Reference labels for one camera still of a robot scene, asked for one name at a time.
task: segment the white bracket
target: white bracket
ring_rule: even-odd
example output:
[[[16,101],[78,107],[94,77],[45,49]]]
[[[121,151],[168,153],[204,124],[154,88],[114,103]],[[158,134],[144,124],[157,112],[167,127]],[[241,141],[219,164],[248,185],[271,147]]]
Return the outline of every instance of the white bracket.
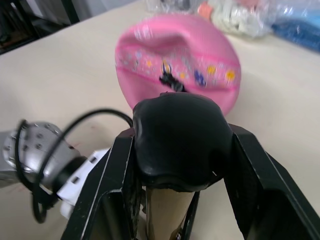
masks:
[[[88,174],[97,163],[106,155],[109,148],[95,151],[87,160],[69,177],[67,182],[60,188],[57,195],[62,199],[60,213],[69,219],[74,210],[81,190],[86,182]]]

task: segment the plastic bag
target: plastic bag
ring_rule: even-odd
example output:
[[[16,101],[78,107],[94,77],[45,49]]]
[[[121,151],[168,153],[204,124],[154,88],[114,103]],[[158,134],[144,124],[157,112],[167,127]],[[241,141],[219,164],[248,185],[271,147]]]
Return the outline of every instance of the plastic bag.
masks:
[[[195,13],[204,0],[145,0],[152,13]]]
[[[320,52],[320,28],[301,20],[287,20],[272,25],[274,34],[301,45],[305,48]]]
[[[271,32],[270,26],[264,23],[264,12],[253,1],[210,0],[199,6],[198,14],[225,33],[257,38]]]
[[[260,8],[270,26],[299,20],[320,28],[320,0],[261,0]]]
[[[320,0],[262,0],[278,37],[320,52]]]

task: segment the colorful printed pattern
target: colorful printed pattern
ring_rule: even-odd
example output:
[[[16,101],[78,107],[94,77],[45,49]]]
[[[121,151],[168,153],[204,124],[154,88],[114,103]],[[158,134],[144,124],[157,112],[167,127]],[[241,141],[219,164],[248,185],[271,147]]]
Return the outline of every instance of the colorful printed pattern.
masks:
[[[159,79],[164,72],[182,81],[186,86],[201,88],[232,88],[240,83],[240,67],[213,58],[191,56],[187,48],[168,48],[147,51],[144,48],[126,48],[116,54],[116,66]]]

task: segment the beige table surface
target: beige table surface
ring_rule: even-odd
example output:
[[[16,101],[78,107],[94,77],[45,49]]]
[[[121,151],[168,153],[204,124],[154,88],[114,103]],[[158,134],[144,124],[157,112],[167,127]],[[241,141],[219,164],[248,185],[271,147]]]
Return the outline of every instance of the beige table surface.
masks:
[[[142,1],[94,17],[0,56],[0,131],[21,118],[63,128],[79,114],[113,107],[131,115],[118,85],[114,49],[145,16]],[[320,54],[272,36],[229,38],[242,65],[238,101],[227,120],[255,133],[320,214]],[[113,116],[82,124],[69,138],[85,155],[109,147],[127,126]],[[20,185],[0,190],[0,240],[58,240],[66,220],[56,207],[45,224]],[[191,240],[240,240],[224,183],[202,192]]]

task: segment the pink hat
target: pink hat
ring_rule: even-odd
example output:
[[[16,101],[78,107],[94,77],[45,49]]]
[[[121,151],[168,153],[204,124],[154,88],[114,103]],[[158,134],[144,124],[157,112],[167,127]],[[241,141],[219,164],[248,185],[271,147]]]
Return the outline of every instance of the pink hat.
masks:
[[[131,108],[160,93],[174,92],[159,81],[163,74],[172,74],[187,92],[212,99],[223,114],[239,94],[241,67],[234,49],[199,16],[160,15],[132,26],[117,43],[115,63]]]

